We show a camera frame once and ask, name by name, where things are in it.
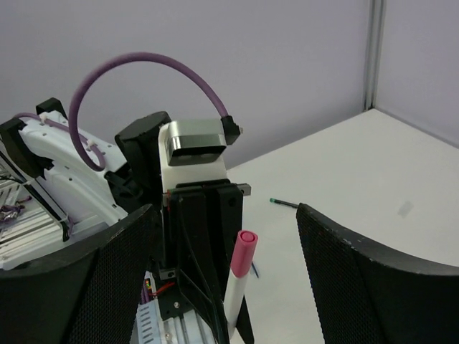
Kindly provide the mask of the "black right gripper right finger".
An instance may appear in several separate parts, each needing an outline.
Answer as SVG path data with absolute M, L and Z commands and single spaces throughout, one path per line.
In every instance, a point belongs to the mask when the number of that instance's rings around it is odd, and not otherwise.
M 458 268 L 397 251 L 307 204 L 298 233 L 325 343 L 457 343 Z

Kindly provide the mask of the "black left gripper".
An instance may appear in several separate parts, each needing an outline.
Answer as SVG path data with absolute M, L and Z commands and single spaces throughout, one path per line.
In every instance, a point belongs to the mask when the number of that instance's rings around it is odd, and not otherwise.
M 242 229 L 243 198 L 250 192 L 246 183 L 207 181 L 149 193 L 161 226 L 149 269 L 160 290 L 156 301 L 162 320 L 194 310 L 217 343 L 230 341 L 223 299 Z M 244 344 L 255 343 L 245 297 L 235 328 Z

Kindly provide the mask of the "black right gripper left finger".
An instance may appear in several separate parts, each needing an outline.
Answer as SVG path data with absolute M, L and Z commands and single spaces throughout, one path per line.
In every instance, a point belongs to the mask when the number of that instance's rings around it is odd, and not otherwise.
M 153 243 L 149 205 L 1 272 L 2 343 L 129 343 Z

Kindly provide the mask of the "white acrylic marker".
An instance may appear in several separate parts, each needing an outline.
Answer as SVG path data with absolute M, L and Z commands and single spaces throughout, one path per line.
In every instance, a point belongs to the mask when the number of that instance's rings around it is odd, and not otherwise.
M 224 294 L 224 314 L 227 327 L 231 332 L 236 328 L 237 319 L 245 296 L 248 274 L 237 277 L 232 270 L 229 271 L 227 288 Z

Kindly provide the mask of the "blue pen cap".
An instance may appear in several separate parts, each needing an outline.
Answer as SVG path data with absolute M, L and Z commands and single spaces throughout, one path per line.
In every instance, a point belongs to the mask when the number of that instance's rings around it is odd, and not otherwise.
M 259 276 L 259 272 L 258 272 L 257 267 L 256 267 L 256 265 L 255 265 L 254 262 L 252 262 L 252 264 L 251 264 L 251 269 L 252 269 L 252 273 L 253 273 L 257 278 L 259 278 L 259 277 L 260 277 L 260 276 Z

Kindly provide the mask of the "pink marker cap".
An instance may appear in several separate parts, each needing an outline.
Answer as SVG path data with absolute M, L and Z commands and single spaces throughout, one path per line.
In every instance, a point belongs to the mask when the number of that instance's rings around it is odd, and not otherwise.
M 230 262 L 230 269 L 236 278 L 243 278 L 250 271 L 257 241 L 258 236 L 252 231 L 242 230 L 237 233 Z

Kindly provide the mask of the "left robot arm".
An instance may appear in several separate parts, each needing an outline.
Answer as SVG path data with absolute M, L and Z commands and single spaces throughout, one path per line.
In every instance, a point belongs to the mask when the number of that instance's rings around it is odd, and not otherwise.
M 231 182 L 223 151 L 230 116 L 172 120 L 161 111 L 110 144 L 75 127 L 57 99 L 1 125 L 1 162 L 51 218 L 1 218 L 3 343 L 128 343 L 141 304 L 160 322 L 191 313 L 217 343 L 247 184 Z

